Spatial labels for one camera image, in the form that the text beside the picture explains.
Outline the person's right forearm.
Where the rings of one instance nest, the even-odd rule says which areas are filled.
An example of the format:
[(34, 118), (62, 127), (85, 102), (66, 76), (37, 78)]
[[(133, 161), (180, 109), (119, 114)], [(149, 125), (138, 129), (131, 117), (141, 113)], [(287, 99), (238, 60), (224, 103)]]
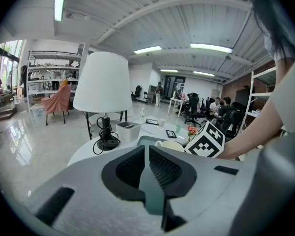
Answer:
[(283, 126), (282, 120), (273, 103), (274, 93), (269, 97), (261, 113), (238, 136), (225, 143), (219, 159), (234, 159), (267, 143)]

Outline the round white side table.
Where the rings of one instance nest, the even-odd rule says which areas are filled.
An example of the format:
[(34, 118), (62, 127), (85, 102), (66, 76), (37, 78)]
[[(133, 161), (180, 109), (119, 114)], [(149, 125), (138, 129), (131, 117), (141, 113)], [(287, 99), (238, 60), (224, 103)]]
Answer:
[(76, 162), (79, 162), (79, 161), (87, 159), (87, 158), (107, 154), (107, 153), (110, 153), (110, 152), (113, 152), (113, 151), (116, 151), (119, 149), (134, 147), (138, 144), (138, 142), (140, 140), (140, 138), (139, 139), (137, 138), (135, 141), (133, 141), (131, 143), (126, 143), (123, 140), (121, 140), (120, 137), (118, 139), (120, 140), (120, 144), (118, 145), (118, 147), (116, 147), (112, 150), (109, 150), (109, 151), (104, 151), (104, 150), (98, 148), (97, 144), (95, 143), (99, 140), (98, 137), (86, 142), (73, 154), (73, 156), (69, 160), (67, 166), (70, 166)]

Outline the cream ceramic mug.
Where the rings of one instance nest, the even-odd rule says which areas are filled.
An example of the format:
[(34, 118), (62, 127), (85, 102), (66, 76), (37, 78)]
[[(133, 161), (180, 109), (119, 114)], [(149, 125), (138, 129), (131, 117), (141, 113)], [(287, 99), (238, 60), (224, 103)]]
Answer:
[(157, 141), (155, 146), (172, 149), (179, 152), (185, 152), (184, 147), (175, 141)]

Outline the white low cabinet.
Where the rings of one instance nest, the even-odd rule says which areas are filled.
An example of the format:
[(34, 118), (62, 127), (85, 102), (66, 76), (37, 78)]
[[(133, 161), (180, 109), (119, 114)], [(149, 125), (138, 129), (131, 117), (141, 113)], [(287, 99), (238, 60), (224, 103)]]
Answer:
[[(177, 122), (171, 123), (169, 119), (166, 119), (164, 126), (159, 126), (159, 125), (146, 124), (146, 118), (140, 119), (140, 118), (135, 118), (134, 116), (128, 118), (128, 121), (141, 124), (141, 130), (140, 130), (138, 139), (141, 138), (142, 136), (148, 136), (152, 138), (158, 138), (159, 140), (172, 140), (180, 144), (185, 144), (187, 142), (186, 137), (187, 137), (188, 131), (187, 131), (187, 125), (184, 123), (177, 123)], [(179, 133), (176, 133), (177, 125), (181, 126), (181, 130)], [(168, 138), (165, 130), (174, 131), (177, 138), (176, 139)]]

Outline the white metal shelving rack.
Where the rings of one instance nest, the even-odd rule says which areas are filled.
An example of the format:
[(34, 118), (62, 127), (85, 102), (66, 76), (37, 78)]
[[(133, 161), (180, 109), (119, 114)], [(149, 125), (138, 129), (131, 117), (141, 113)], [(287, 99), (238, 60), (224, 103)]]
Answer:
[(28, 111), (42, 112), (40, 97), (55, 94), (62, 81), (68, 80), (73, 87), (70, 100), (74, 98), (79, 81), (82, 55), (64, 51), (30, 50), (27, 61), (27, 103)]
[[(256, 83), (260, 82), (264, 87), (261, 91), (256, 91)], [(276, 67), (272, 67), (260, 73), (251, 72), (251, 84), (249, 89), (248, 102), (245, 110), (245, 115), (241, 122), (238, 133), (241, 133), (249, 125), (246, 123), (256, 118), (263, 108), (264, 104), (269, 99), (276, 86)]]

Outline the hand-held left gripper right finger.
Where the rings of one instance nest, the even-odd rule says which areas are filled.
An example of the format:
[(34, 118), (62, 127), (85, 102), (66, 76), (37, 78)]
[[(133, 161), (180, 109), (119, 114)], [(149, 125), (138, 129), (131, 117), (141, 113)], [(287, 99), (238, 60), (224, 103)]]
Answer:
[(253, 178), (252, 154), (241, 162), (149, 146), (149, 161), (164, 193), (164, 231), (230, 231)]

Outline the black office chair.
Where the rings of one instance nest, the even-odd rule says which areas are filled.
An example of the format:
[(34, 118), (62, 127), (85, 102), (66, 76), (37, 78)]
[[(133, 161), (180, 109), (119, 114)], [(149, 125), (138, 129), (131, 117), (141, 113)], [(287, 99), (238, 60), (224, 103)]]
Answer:
[(140, 98), (141, 90), (142, 90), (141, 86), (136, 86), (135, 91), (131, 92), (131, 99), (133, 101), (138, 100)]
[(225, 113), (223, 120), (218, 124), (218, 129), (225, 135), (225, 142), (233, 139), (240, 128), (244, 117), (244, 106), (238, 102), (233, 102), (230, 110)]
[(202, 118), (204, 112), (198, 109), (199, 96), (196, 93), (191, 93), (189, 95), (189, 111), (185, 117), (185, 124), (188, 122), (192, 123), (194, 126), (198, 125), (201, 127), (201, 124), (197, 121), (198, 118)]

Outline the person's striped grey shirt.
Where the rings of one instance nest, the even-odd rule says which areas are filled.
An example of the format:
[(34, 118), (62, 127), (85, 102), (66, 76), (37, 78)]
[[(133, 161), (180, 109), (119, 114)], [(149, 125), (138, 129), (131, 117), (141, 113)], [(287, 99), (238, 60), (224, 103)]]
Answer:
[(281, 43), (274, 42), (270, 33), (264, 34), (265, 48), (275, 61), (278, 83), (270, 102), (282, 122), (290, 132), (295, 132), (295, 36), (280, 37)]

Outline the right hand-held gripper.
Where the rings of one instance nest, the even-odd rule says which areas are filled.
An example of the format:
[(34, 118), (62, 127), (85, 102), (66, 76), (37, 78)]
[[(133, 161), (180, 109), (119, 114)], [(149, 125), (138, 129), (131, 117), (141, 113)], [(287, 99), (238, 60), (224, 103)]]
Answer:
[(221, 154), (225, 146), (225, 135), (207, 121), (193, 136), (184, 148), (186, 153), (215, 158)]

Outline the white square container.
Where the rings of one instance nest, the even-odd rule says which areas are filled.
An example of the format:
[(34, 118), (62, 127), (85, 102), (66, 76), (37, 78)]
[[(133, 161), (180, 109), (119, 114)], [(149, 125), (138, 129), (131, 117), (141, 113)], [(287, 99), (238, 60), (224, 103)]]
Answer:
[(126, 143), (131, 143), (135, 141), (140, 133), (141, 124), (124, 121), (116, 125), (116, 132), (120, 139)]

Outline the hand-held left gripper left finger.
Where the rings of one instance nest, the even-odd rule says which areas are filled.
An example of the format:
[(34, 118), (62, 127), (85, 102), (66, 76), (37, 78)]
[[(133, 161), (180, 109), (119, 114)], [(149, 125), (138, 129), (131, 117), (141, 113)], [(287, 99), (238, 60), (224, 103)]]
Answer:
[(139, 189), (143, 146), (78, 161), (39, 186), (25, 206), (59, 232), (159, 232)]

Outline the white shade table lamp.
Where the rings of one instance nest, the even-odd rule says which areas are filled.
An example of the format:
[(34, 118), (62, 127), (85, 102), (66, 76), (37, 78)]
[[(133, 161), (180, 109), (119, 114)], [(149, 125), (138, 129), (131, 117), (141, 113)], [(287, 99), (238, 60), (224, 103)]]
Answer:
[(94, 52), (84, 65), (76, 88), (73, 107), (86, 114), (102, 113), (98, 125), (99, 139), (93, 145), (101, 152), (119, 145), (112, 135), (108, 113), (121, 113), (132, 108), (128, 60), (110, 52)]

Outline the colourful flowers in white pot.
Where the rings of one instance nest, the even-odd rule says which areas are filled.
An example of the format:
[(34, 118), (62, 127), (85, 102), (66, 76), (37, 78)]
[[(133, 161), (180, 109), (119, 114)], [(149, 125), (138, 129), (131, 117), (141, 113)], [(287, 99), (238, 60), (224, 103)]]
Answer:
[(195, 126), (188, 126), (187, 131), (188, 131), (188, 134), (187, 134), (187, 137), (186, 137), (186, 141), (189, 142), (197, 134), (199, 129), (197, 127), (195, 127)]

